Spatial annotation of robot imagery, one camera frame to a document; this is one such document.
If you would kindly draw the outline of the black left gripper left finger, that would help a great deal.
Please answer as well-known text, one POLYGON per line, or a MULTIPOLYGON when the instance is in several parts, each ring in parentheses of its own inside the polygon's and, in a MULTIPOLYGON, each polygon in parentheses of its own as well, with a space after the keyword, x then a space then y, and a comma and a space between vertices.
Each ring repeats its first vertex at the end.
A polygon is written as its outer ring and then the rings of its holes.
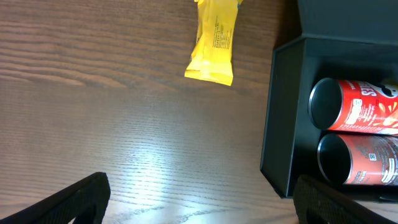
POLYGON ((110 195, 106 173, 95 172, 36 204, 1 219, 1 223, 101 224, 110 195))

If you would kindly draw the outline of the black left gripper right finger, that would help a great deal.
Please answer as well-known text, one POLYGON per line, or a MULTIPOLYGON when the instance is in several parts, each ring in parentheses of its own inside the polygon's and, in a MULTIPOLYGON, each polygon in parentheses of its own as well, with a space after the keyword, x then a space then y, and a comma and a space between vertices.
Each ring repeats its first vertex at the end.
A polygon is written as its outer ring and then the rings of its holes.
POLYGON ((300 224, 395 224, 307 175, 298 178, 293 199, 300 224))

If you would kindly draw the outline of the dark red Pringles can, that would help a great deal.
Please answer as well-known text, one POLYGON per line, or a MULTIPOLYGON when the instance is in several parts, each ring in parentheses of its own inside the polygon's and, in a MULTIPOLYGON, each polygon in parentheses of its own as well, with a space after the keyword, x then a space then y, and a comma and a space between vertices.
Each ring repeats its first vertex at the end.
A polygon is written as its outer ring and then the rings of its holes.
POLYGON ((318 166, 336 185, 397 185, 397 138, 327 134, 318 145, 318 166))

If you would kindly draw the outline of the bright red Pringles can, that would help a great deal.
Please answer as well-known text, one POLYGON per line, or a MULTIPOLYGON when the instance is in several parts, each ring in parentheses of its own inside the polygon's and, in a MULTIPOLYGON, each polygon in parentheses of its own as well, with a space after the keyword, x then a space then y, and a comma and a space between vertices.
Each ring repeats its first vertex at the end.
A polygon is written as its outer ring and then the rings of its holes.
POLYGON ((308 100, 312 123, 322 130, 397 135, 397 82, 324 78, 308 100))

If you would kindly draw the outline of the long yellow snack packet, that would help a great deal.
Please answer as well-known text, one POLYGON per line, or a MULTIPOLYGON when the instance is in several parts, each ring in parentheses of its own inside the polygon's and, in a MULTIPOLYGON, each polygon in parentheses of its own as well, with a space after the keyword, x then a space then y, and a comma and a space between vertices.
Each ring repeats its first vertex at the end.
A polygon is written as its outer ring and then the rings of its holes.
POLYGON ((185 77, 230 86, 236 18, 242 0, 195 0, 198 6, 196 45, 185 77))

